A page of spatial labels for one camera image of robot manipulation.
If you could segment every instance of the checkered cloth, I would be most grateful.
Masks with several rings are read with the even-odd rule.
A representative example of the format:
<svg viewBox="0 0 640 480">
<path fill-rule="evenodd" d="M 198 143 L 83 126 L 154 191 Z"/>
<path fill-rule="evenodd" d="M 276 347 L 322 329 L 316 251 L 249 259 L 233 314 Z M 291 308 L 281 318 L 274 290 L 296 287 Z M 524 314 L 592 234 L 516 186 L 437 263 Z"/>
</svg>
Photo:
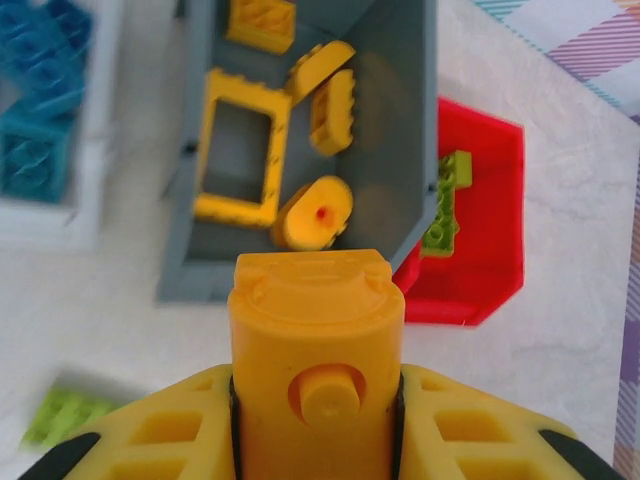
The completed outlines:
<svg viewBox="0 0 640 480">
<path fill-rule="evenodd" d="M 472 0 L 640 123 L 640 0 Z M 640 178 L 613 465 L 640 480 Z"/>
<path fill-rule="evenodd" d="M 640 0 L 471 0 L 640 123 Z"/>
</svg>

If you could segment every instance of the lime green brick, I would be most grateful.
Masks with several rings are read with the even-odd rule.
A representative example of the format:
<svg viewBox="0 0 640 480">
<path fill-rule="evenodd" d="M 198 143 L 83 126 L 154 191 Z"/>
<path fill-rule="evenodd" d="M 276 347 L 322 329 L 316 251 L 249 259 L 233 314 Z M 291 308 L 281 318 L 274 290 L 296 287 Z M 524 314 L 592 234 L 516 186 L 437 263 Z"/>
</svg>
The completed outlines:
<svg viewBox="0 0 640 480">
<path fill-rule="evenodd" d="M 451 172 L 456 180 L 456 188 L 469 188 L 473 184 L 471 153 L 456 150 L 440 160 L 440 173 Z"/>
<path fill-rule="evenodd" d="M 85 392 L 52 387 L 40 404 L 22 443 L 51 448 L 82 425 L 122 405 Z"/>
<path fill-rule="evenodd" d="M 438 207 L 436 218 L 422 237 L 423 257 L 450 257 L 453 255 L 454 238 L 459 230 L 455 219 L 455 177 L 444 170 L 438 180 Z"/>
</svg>

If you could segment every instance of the purple striped fabric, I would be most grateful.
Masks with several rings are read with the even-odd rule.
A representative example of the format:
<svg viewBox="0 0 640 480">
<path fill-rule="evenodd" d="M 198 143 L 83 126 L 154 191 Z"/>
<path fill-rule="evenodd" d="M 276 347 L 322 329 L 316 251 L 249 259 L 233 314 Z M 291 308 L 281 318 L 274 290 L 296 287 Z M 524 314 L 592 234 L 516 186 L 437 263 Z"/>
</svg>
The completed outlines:
<svg viewBox="0 0 640 480">
<path fill-rule="evenodd" d="M 636 180 L 640 180 L 640 170 Z M 629 480 L 640 479 L 640 445 L 636 440 L 640 378 L 640 182 L 637 185 L 613 454 L 614 468 Z"/>
<path fill-rule="evenodd" d="M 637 15 L 638 12 L 630 8 L 547 55 L 582 81 L 618 68 L 640 58 Z"/>
</svg>

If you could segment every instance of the red tray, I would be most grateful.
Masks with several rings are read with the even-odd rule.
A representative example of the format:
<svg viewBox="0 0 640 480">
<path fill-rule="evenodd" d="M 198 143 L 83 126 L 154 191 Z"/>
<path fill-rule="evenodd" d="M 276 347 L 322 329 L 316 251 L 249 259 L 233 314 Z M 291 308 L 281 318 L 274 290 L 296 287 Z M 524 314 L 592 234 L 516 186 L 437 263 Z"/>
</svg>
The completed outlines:
<svg viewBox="0 0 640 480">
<path fill-rule="evenodd" d="M 522 127 L 440 98 L 438 156 L 455 150 L 471 152 L 473 185 L 456 191 L 454 254 L 417 245 L 398 269 L 407 322 L 479 325 L 524 282 Z"/>
</svg>

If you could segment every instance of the gray bin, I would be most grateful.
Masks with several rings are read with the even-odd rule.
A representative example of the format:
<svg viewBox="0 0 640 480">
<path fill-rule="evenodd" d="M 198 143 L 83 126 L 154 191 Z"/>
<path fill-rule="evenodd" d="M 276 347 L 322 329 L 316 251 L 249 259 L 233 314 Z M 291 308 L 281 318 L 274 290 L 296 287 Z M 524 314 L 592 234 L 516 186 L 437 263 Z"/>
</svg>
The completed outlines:
<svg viewBox="0 0 640 480">
<path fill-rule="evenodd" d="M 283 88 L 289 69 L 313 46 L 352 45 L 356 79 L 354 142 L 335 158 L 309 143 L 311 97 L 293 108 L 280 205 L 304 184 L 337 174 L 350 186 L 354 210 L 333 248 L 375 248 L 395 271 L 435 216 L 437 182 L 436 1 L 298 0 L 296 37 L 284 55 L 224 38 L 229 0 L 184 0 L 188 71 L 181 152 L 168 195 L 174 203 L 158 298 L 226 299 L 235 261 L 245 252 L 275 252 L 268 230 L 194 221 L 196 160 L 205 74 L 226 73 Z M 258 200 L 269 119 L 218 104 L 205 191 Z"/>
</svg>

